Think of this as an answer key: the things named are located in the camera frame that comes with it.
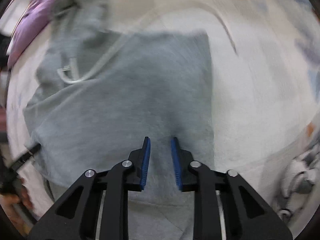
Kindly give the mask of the person's left hand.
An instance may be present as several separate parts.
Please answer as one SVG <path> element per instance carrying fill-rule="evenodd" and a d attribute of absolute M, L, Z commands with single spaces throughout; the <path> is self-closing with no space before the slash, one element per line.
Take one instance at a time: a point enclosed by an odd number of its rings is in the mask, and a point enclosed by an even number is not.
<path fill-rule="evenodd" d="M 28 190 L 24 186 L 24 179 L 20 179 L 22 183 L 22 188 L 20 191 L 20 196 L 15 194 L 1 194 L 1 206 L 7 217 L 10 219 L 14 227 L 21 233 L 24 234 L 24 220 L 20 217 L 20 215 L 14 209 L 14 204 L 18 204 L 22 202 L 29 210 L 33 209 L 33 204 L 30 200 Z"/>

